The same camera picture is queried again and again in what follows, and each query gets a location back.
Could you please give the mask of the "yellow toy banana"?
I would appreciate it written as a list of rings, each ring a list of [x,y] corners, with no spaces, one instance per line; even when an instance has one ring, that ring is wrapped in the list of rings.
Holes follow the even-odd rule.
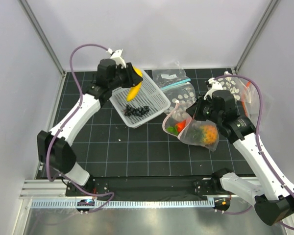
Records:
[[[143,81],[142,71],[136,67],[133,67],[133,69],[134,69],[136,75],[138,75],[140,77],[141,81],[137,85],[135,85],[134,87],[130,88],[129,93],[126,98],[127,102],[132,101],[136,97],[136,95],[140,91],[140,88],[142,86],[142,81]]]

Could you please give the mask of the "white perforated plastic basket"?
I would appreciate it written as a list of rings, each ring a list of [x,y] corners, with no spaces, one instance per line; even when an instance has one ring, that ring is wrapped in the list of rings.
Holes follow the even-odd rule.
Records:
[[[140,91],[135,98],[128,102],[126,97],[129,89],[117,88],[112,91],[112,97],[110,98],[111,104],[116,109],[117,113],[130,128],[137,128],[146,122],[158,117],[171,105],[170,100],[162,92],[162,90],[156,85],[152,78],[143,70],[143,83]],[[142,117],[124,115],[126,105],[134,108],[143,106],[149,107],[149,112]]]

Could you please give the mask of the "pink-zipper clear zip bag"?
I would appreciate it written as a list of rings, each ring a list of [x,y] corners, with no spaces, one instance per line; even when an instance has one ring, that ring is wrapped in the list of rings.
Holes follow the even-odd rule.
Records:
[[[187,145],[202,146],[215,151],[219,143],[219,133],[216,125],[211,121],[197,121],[187,112],[191,103],[180,101],[162,123],[163,131],[176,137]]]

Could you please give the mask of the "orange toy pineapple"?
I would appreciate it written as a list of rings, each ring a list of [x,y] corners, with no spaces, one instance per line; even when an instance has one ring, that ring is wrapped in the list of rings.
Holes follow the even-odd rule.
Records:
[[[218,131],[213,125],[191,127],[187,131],[187,136],[192,145],[211,145],[219,139]]]

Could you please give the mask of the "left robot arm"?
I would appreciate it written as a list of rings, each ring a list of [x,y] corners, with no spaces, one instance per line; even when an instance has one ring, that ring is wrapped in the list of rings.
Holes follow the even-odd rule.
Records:
[[[73,141],[87,121],[111,98],[117,88],[129,88],[132,100],[140,90],[143,72],[127,63],[117,65],[112,59],[102,59],[92,83],[66,116],[50,131],[37,136],[38,157],[46,167],[52,167],[77,184],[77,191],[88,196],[94,191],[91,175],[76,160]]]

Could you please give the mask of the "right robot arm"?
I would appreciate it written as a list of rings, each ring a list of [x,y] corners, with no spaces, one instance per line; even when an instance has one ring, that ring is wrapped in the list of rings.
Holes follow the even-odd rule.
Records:
[[[238,114],[235,98],[229,91],[200,95],[186,112],[195,120],[213,122],[244,157],[260,183],[254,185],[224,168],[212,174],[213,192],[229,191],[244,199],[269,226],[294,214],[294,185],[273,162],[251,120]]]

